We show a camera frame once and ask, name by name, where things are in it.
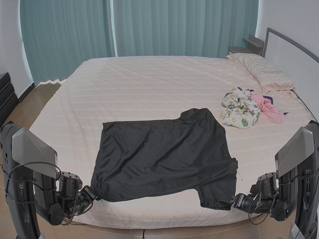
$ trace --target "headboard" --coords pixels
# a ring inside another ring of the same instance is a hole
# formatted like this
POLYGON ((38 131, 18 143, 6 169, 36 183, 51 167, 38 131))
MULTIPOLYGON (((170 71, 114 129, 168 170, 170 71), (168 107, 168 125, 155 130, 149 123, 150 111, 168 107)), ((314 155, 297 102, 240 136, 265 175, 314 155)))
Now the headboard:
POLYGON ((298 98, 319 120, 319 58, 271 28, 267 28, 263 57, 290 77, 298 98))

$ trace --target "black garment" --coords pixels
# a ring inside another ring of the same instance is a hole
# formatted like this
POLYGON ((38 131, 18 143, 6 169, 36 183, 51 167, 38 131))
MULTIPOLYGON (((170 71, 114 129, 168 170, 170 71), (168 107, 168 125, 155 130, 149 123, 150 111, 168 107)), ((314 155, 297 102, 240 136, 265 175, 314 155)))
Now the black garment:
POLYGON ((201 206, 230 210, 237 161, 225 129, 207 109, 175 120, 103 123, 91 187, 110 202, 196 189, 201 206))

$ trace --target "wall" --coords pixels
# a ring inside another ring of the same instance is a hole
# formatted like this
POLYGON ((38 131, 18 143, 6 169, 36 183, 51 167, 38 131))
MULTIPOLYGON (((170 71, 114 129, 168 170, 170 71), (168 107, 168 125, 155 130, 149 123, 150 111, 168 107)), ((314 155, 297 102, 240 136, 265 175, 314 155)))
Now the wall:
POLYGON ((259 0, 256 37, 265 40, 267 27, 319 56, 319 0, 259 0))
POLYGON ((19 1, 0 0, 0 74, 9 72, 18 97, 33 83, 22 42, 19 1))

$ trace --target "cartoon print shirt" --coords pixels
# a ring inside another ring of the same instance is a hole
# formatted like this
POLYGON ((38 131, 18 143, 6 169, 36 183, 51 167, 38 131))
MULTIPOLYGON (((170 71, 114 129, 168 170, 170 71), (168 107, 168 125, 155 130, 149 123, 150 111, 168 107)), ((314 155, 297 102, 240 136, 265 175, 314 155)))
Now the cartoon print shirt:
POLYGON ((241 87, 227 93, 222 101, 223 109, 219 115, 224 125, 246 129, 256 123, 260 115, 260 107, 252 100, 250 91, 241 87))

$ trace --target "pink pillow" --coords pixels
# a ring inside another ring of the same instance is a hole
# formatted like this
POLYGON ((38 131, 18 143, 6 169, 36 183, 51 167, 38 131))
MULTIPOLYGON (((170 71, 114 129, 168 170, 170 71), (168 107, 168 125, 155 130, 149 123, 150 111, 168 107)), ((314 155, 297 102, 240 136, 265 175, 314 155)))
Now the pink pillow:
POLYGON ((294 84, 286 74, 257 54, 234 53, 228 59, 238 63, 257 80, 263 93, 275 90, 293 90, 294 84))

